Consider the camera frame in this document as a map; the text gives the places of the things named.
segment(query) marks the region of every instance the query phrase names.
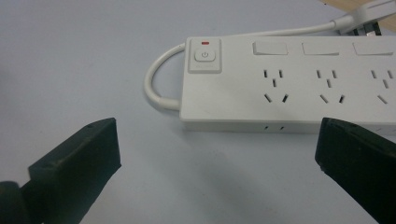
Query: power strip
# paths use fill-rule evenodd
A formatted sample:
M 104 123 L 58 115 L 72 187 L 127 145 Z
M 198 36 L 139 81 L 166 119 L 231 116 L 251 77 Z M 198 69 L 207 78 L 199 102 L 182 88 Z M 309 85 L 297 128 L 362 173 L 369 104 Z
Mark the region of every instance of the power strip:
M 396 37 L 226 36 L 186 42 L 189 130 L 318 133 L 322 118 L 396 134 Z

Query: plug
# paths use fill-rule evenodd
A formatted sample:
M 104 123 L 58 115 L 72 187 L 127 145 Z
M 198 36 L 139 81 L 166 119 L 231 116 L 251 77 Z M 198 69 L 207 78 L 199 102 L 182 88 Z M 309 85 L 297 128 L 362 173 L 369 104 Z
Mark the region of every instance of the plug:
M 340 34 L 343 35 L 361 28 L 364 24 L 381 21 L 393 14 L 396 14 L 395 0 L 376 0 L 350 11 L 343 17 L 333 20 L 333 22 L 335 23 L 335 30 L 339 30 Z

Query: white cable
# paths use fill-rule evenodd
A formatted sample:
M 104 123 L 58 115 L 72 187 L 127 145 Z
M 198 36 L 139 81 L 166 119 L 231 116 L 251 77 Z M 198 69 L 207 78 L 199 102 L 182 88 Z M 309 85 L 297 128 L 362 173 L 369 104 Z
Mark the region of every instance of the white cable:
M 161 57 L 159 57 L 148 69 L 146 76 L 145 76 L 145 93 L 147 97 L 150 99 L 151 102 L 159 105 L 164 109 L 171 109 L 171 110 L 180 110 L 180 101 L 161 97 L 155 90 L 152 88 L 152 78 L 154 77 L 155 72 L 157 69 L 163 64 L 166 60 L 171 58 L 177 53 L 180 53 L 185 48 L 185 44 L 177 45 L 176 47 L 169 49 L 166 51 Z
M 268 32 L 260 32 L 260 33 L 252 33 L 252 34 L 244 34 L 244 36 L 259 36 L 259 35 L 266 35 L 266 36 L 285 36 L 285 35 L 306 35 L 306 34 L 313 34 L 317 32 L 323 32 L 328 30 L 338 30 L 341 29 L 338 24 L 341 26 L 345 26 L 350 24 L 349 17 L 339 18 L 334 21 L 330 21 L 328 23 L 298 29 L 289 29 L 289 30 L 278 30 L 278 31 L 268 31 Z M 148 69 L 146 76 L 145 76 L 145 83 L 144 83 L 144 90 L 147 97 L 150 99 L 151 102 L 155 103 L 161 108 L 164 109 L 171 109 L 171 110 L 180 110 L 180 101 L 177 99 L 171 98 L 164 98 L 161 97 L 153 88 L 152 88 L 152 79 L 155 75 L 155 72 L 158 68 L 169 58 L 174 56 L 177 53 L 180 53 L 186 48 L 185 44 L 178 45 L 172 49 L 166 51 L 161 57 L 159 57 Z

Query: power cord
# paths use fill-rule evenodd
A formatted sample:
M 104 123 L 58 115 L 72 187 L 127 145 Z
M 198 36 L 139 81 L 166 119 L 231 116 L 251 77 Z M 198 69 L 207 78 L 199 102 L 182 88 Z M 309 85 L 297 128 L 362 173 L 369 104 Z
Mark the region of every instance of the power cord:
M 324 31 L 338 30 L 341 34 L 363 26 L 366 22 L 379 21 L 396 13 L 395 0 L 376 0 L 358 7 L 347 13 L 343 17 L 332 20 L 328 23 L 309 26 L 297 29 L 267 31 L 260 33 L 233 35 L 233 36 L 288 36 L 288 35 L 307 35 Z M 177 99 L 161 97 L 152 87 L 152 79 L 160 66 L 175 54 L 180 53 L 186 48 L 185 44 L 180 44 L 166 51 L 148 69 L 144 91 L 147 97 L 155 105 L 170 110 L 180 110 L 180 101 Z

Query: white power strip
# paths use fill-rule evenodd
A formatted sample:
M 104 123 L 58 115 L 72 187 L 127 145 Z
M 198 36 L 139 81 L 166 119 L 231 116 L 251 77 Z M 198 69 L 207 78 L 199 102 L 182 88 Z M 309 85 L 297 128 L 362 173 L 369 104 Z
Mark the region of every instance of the white power strip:
M 196 131 L 396 134 L 396 37 L 192 37 L 180 119 Z

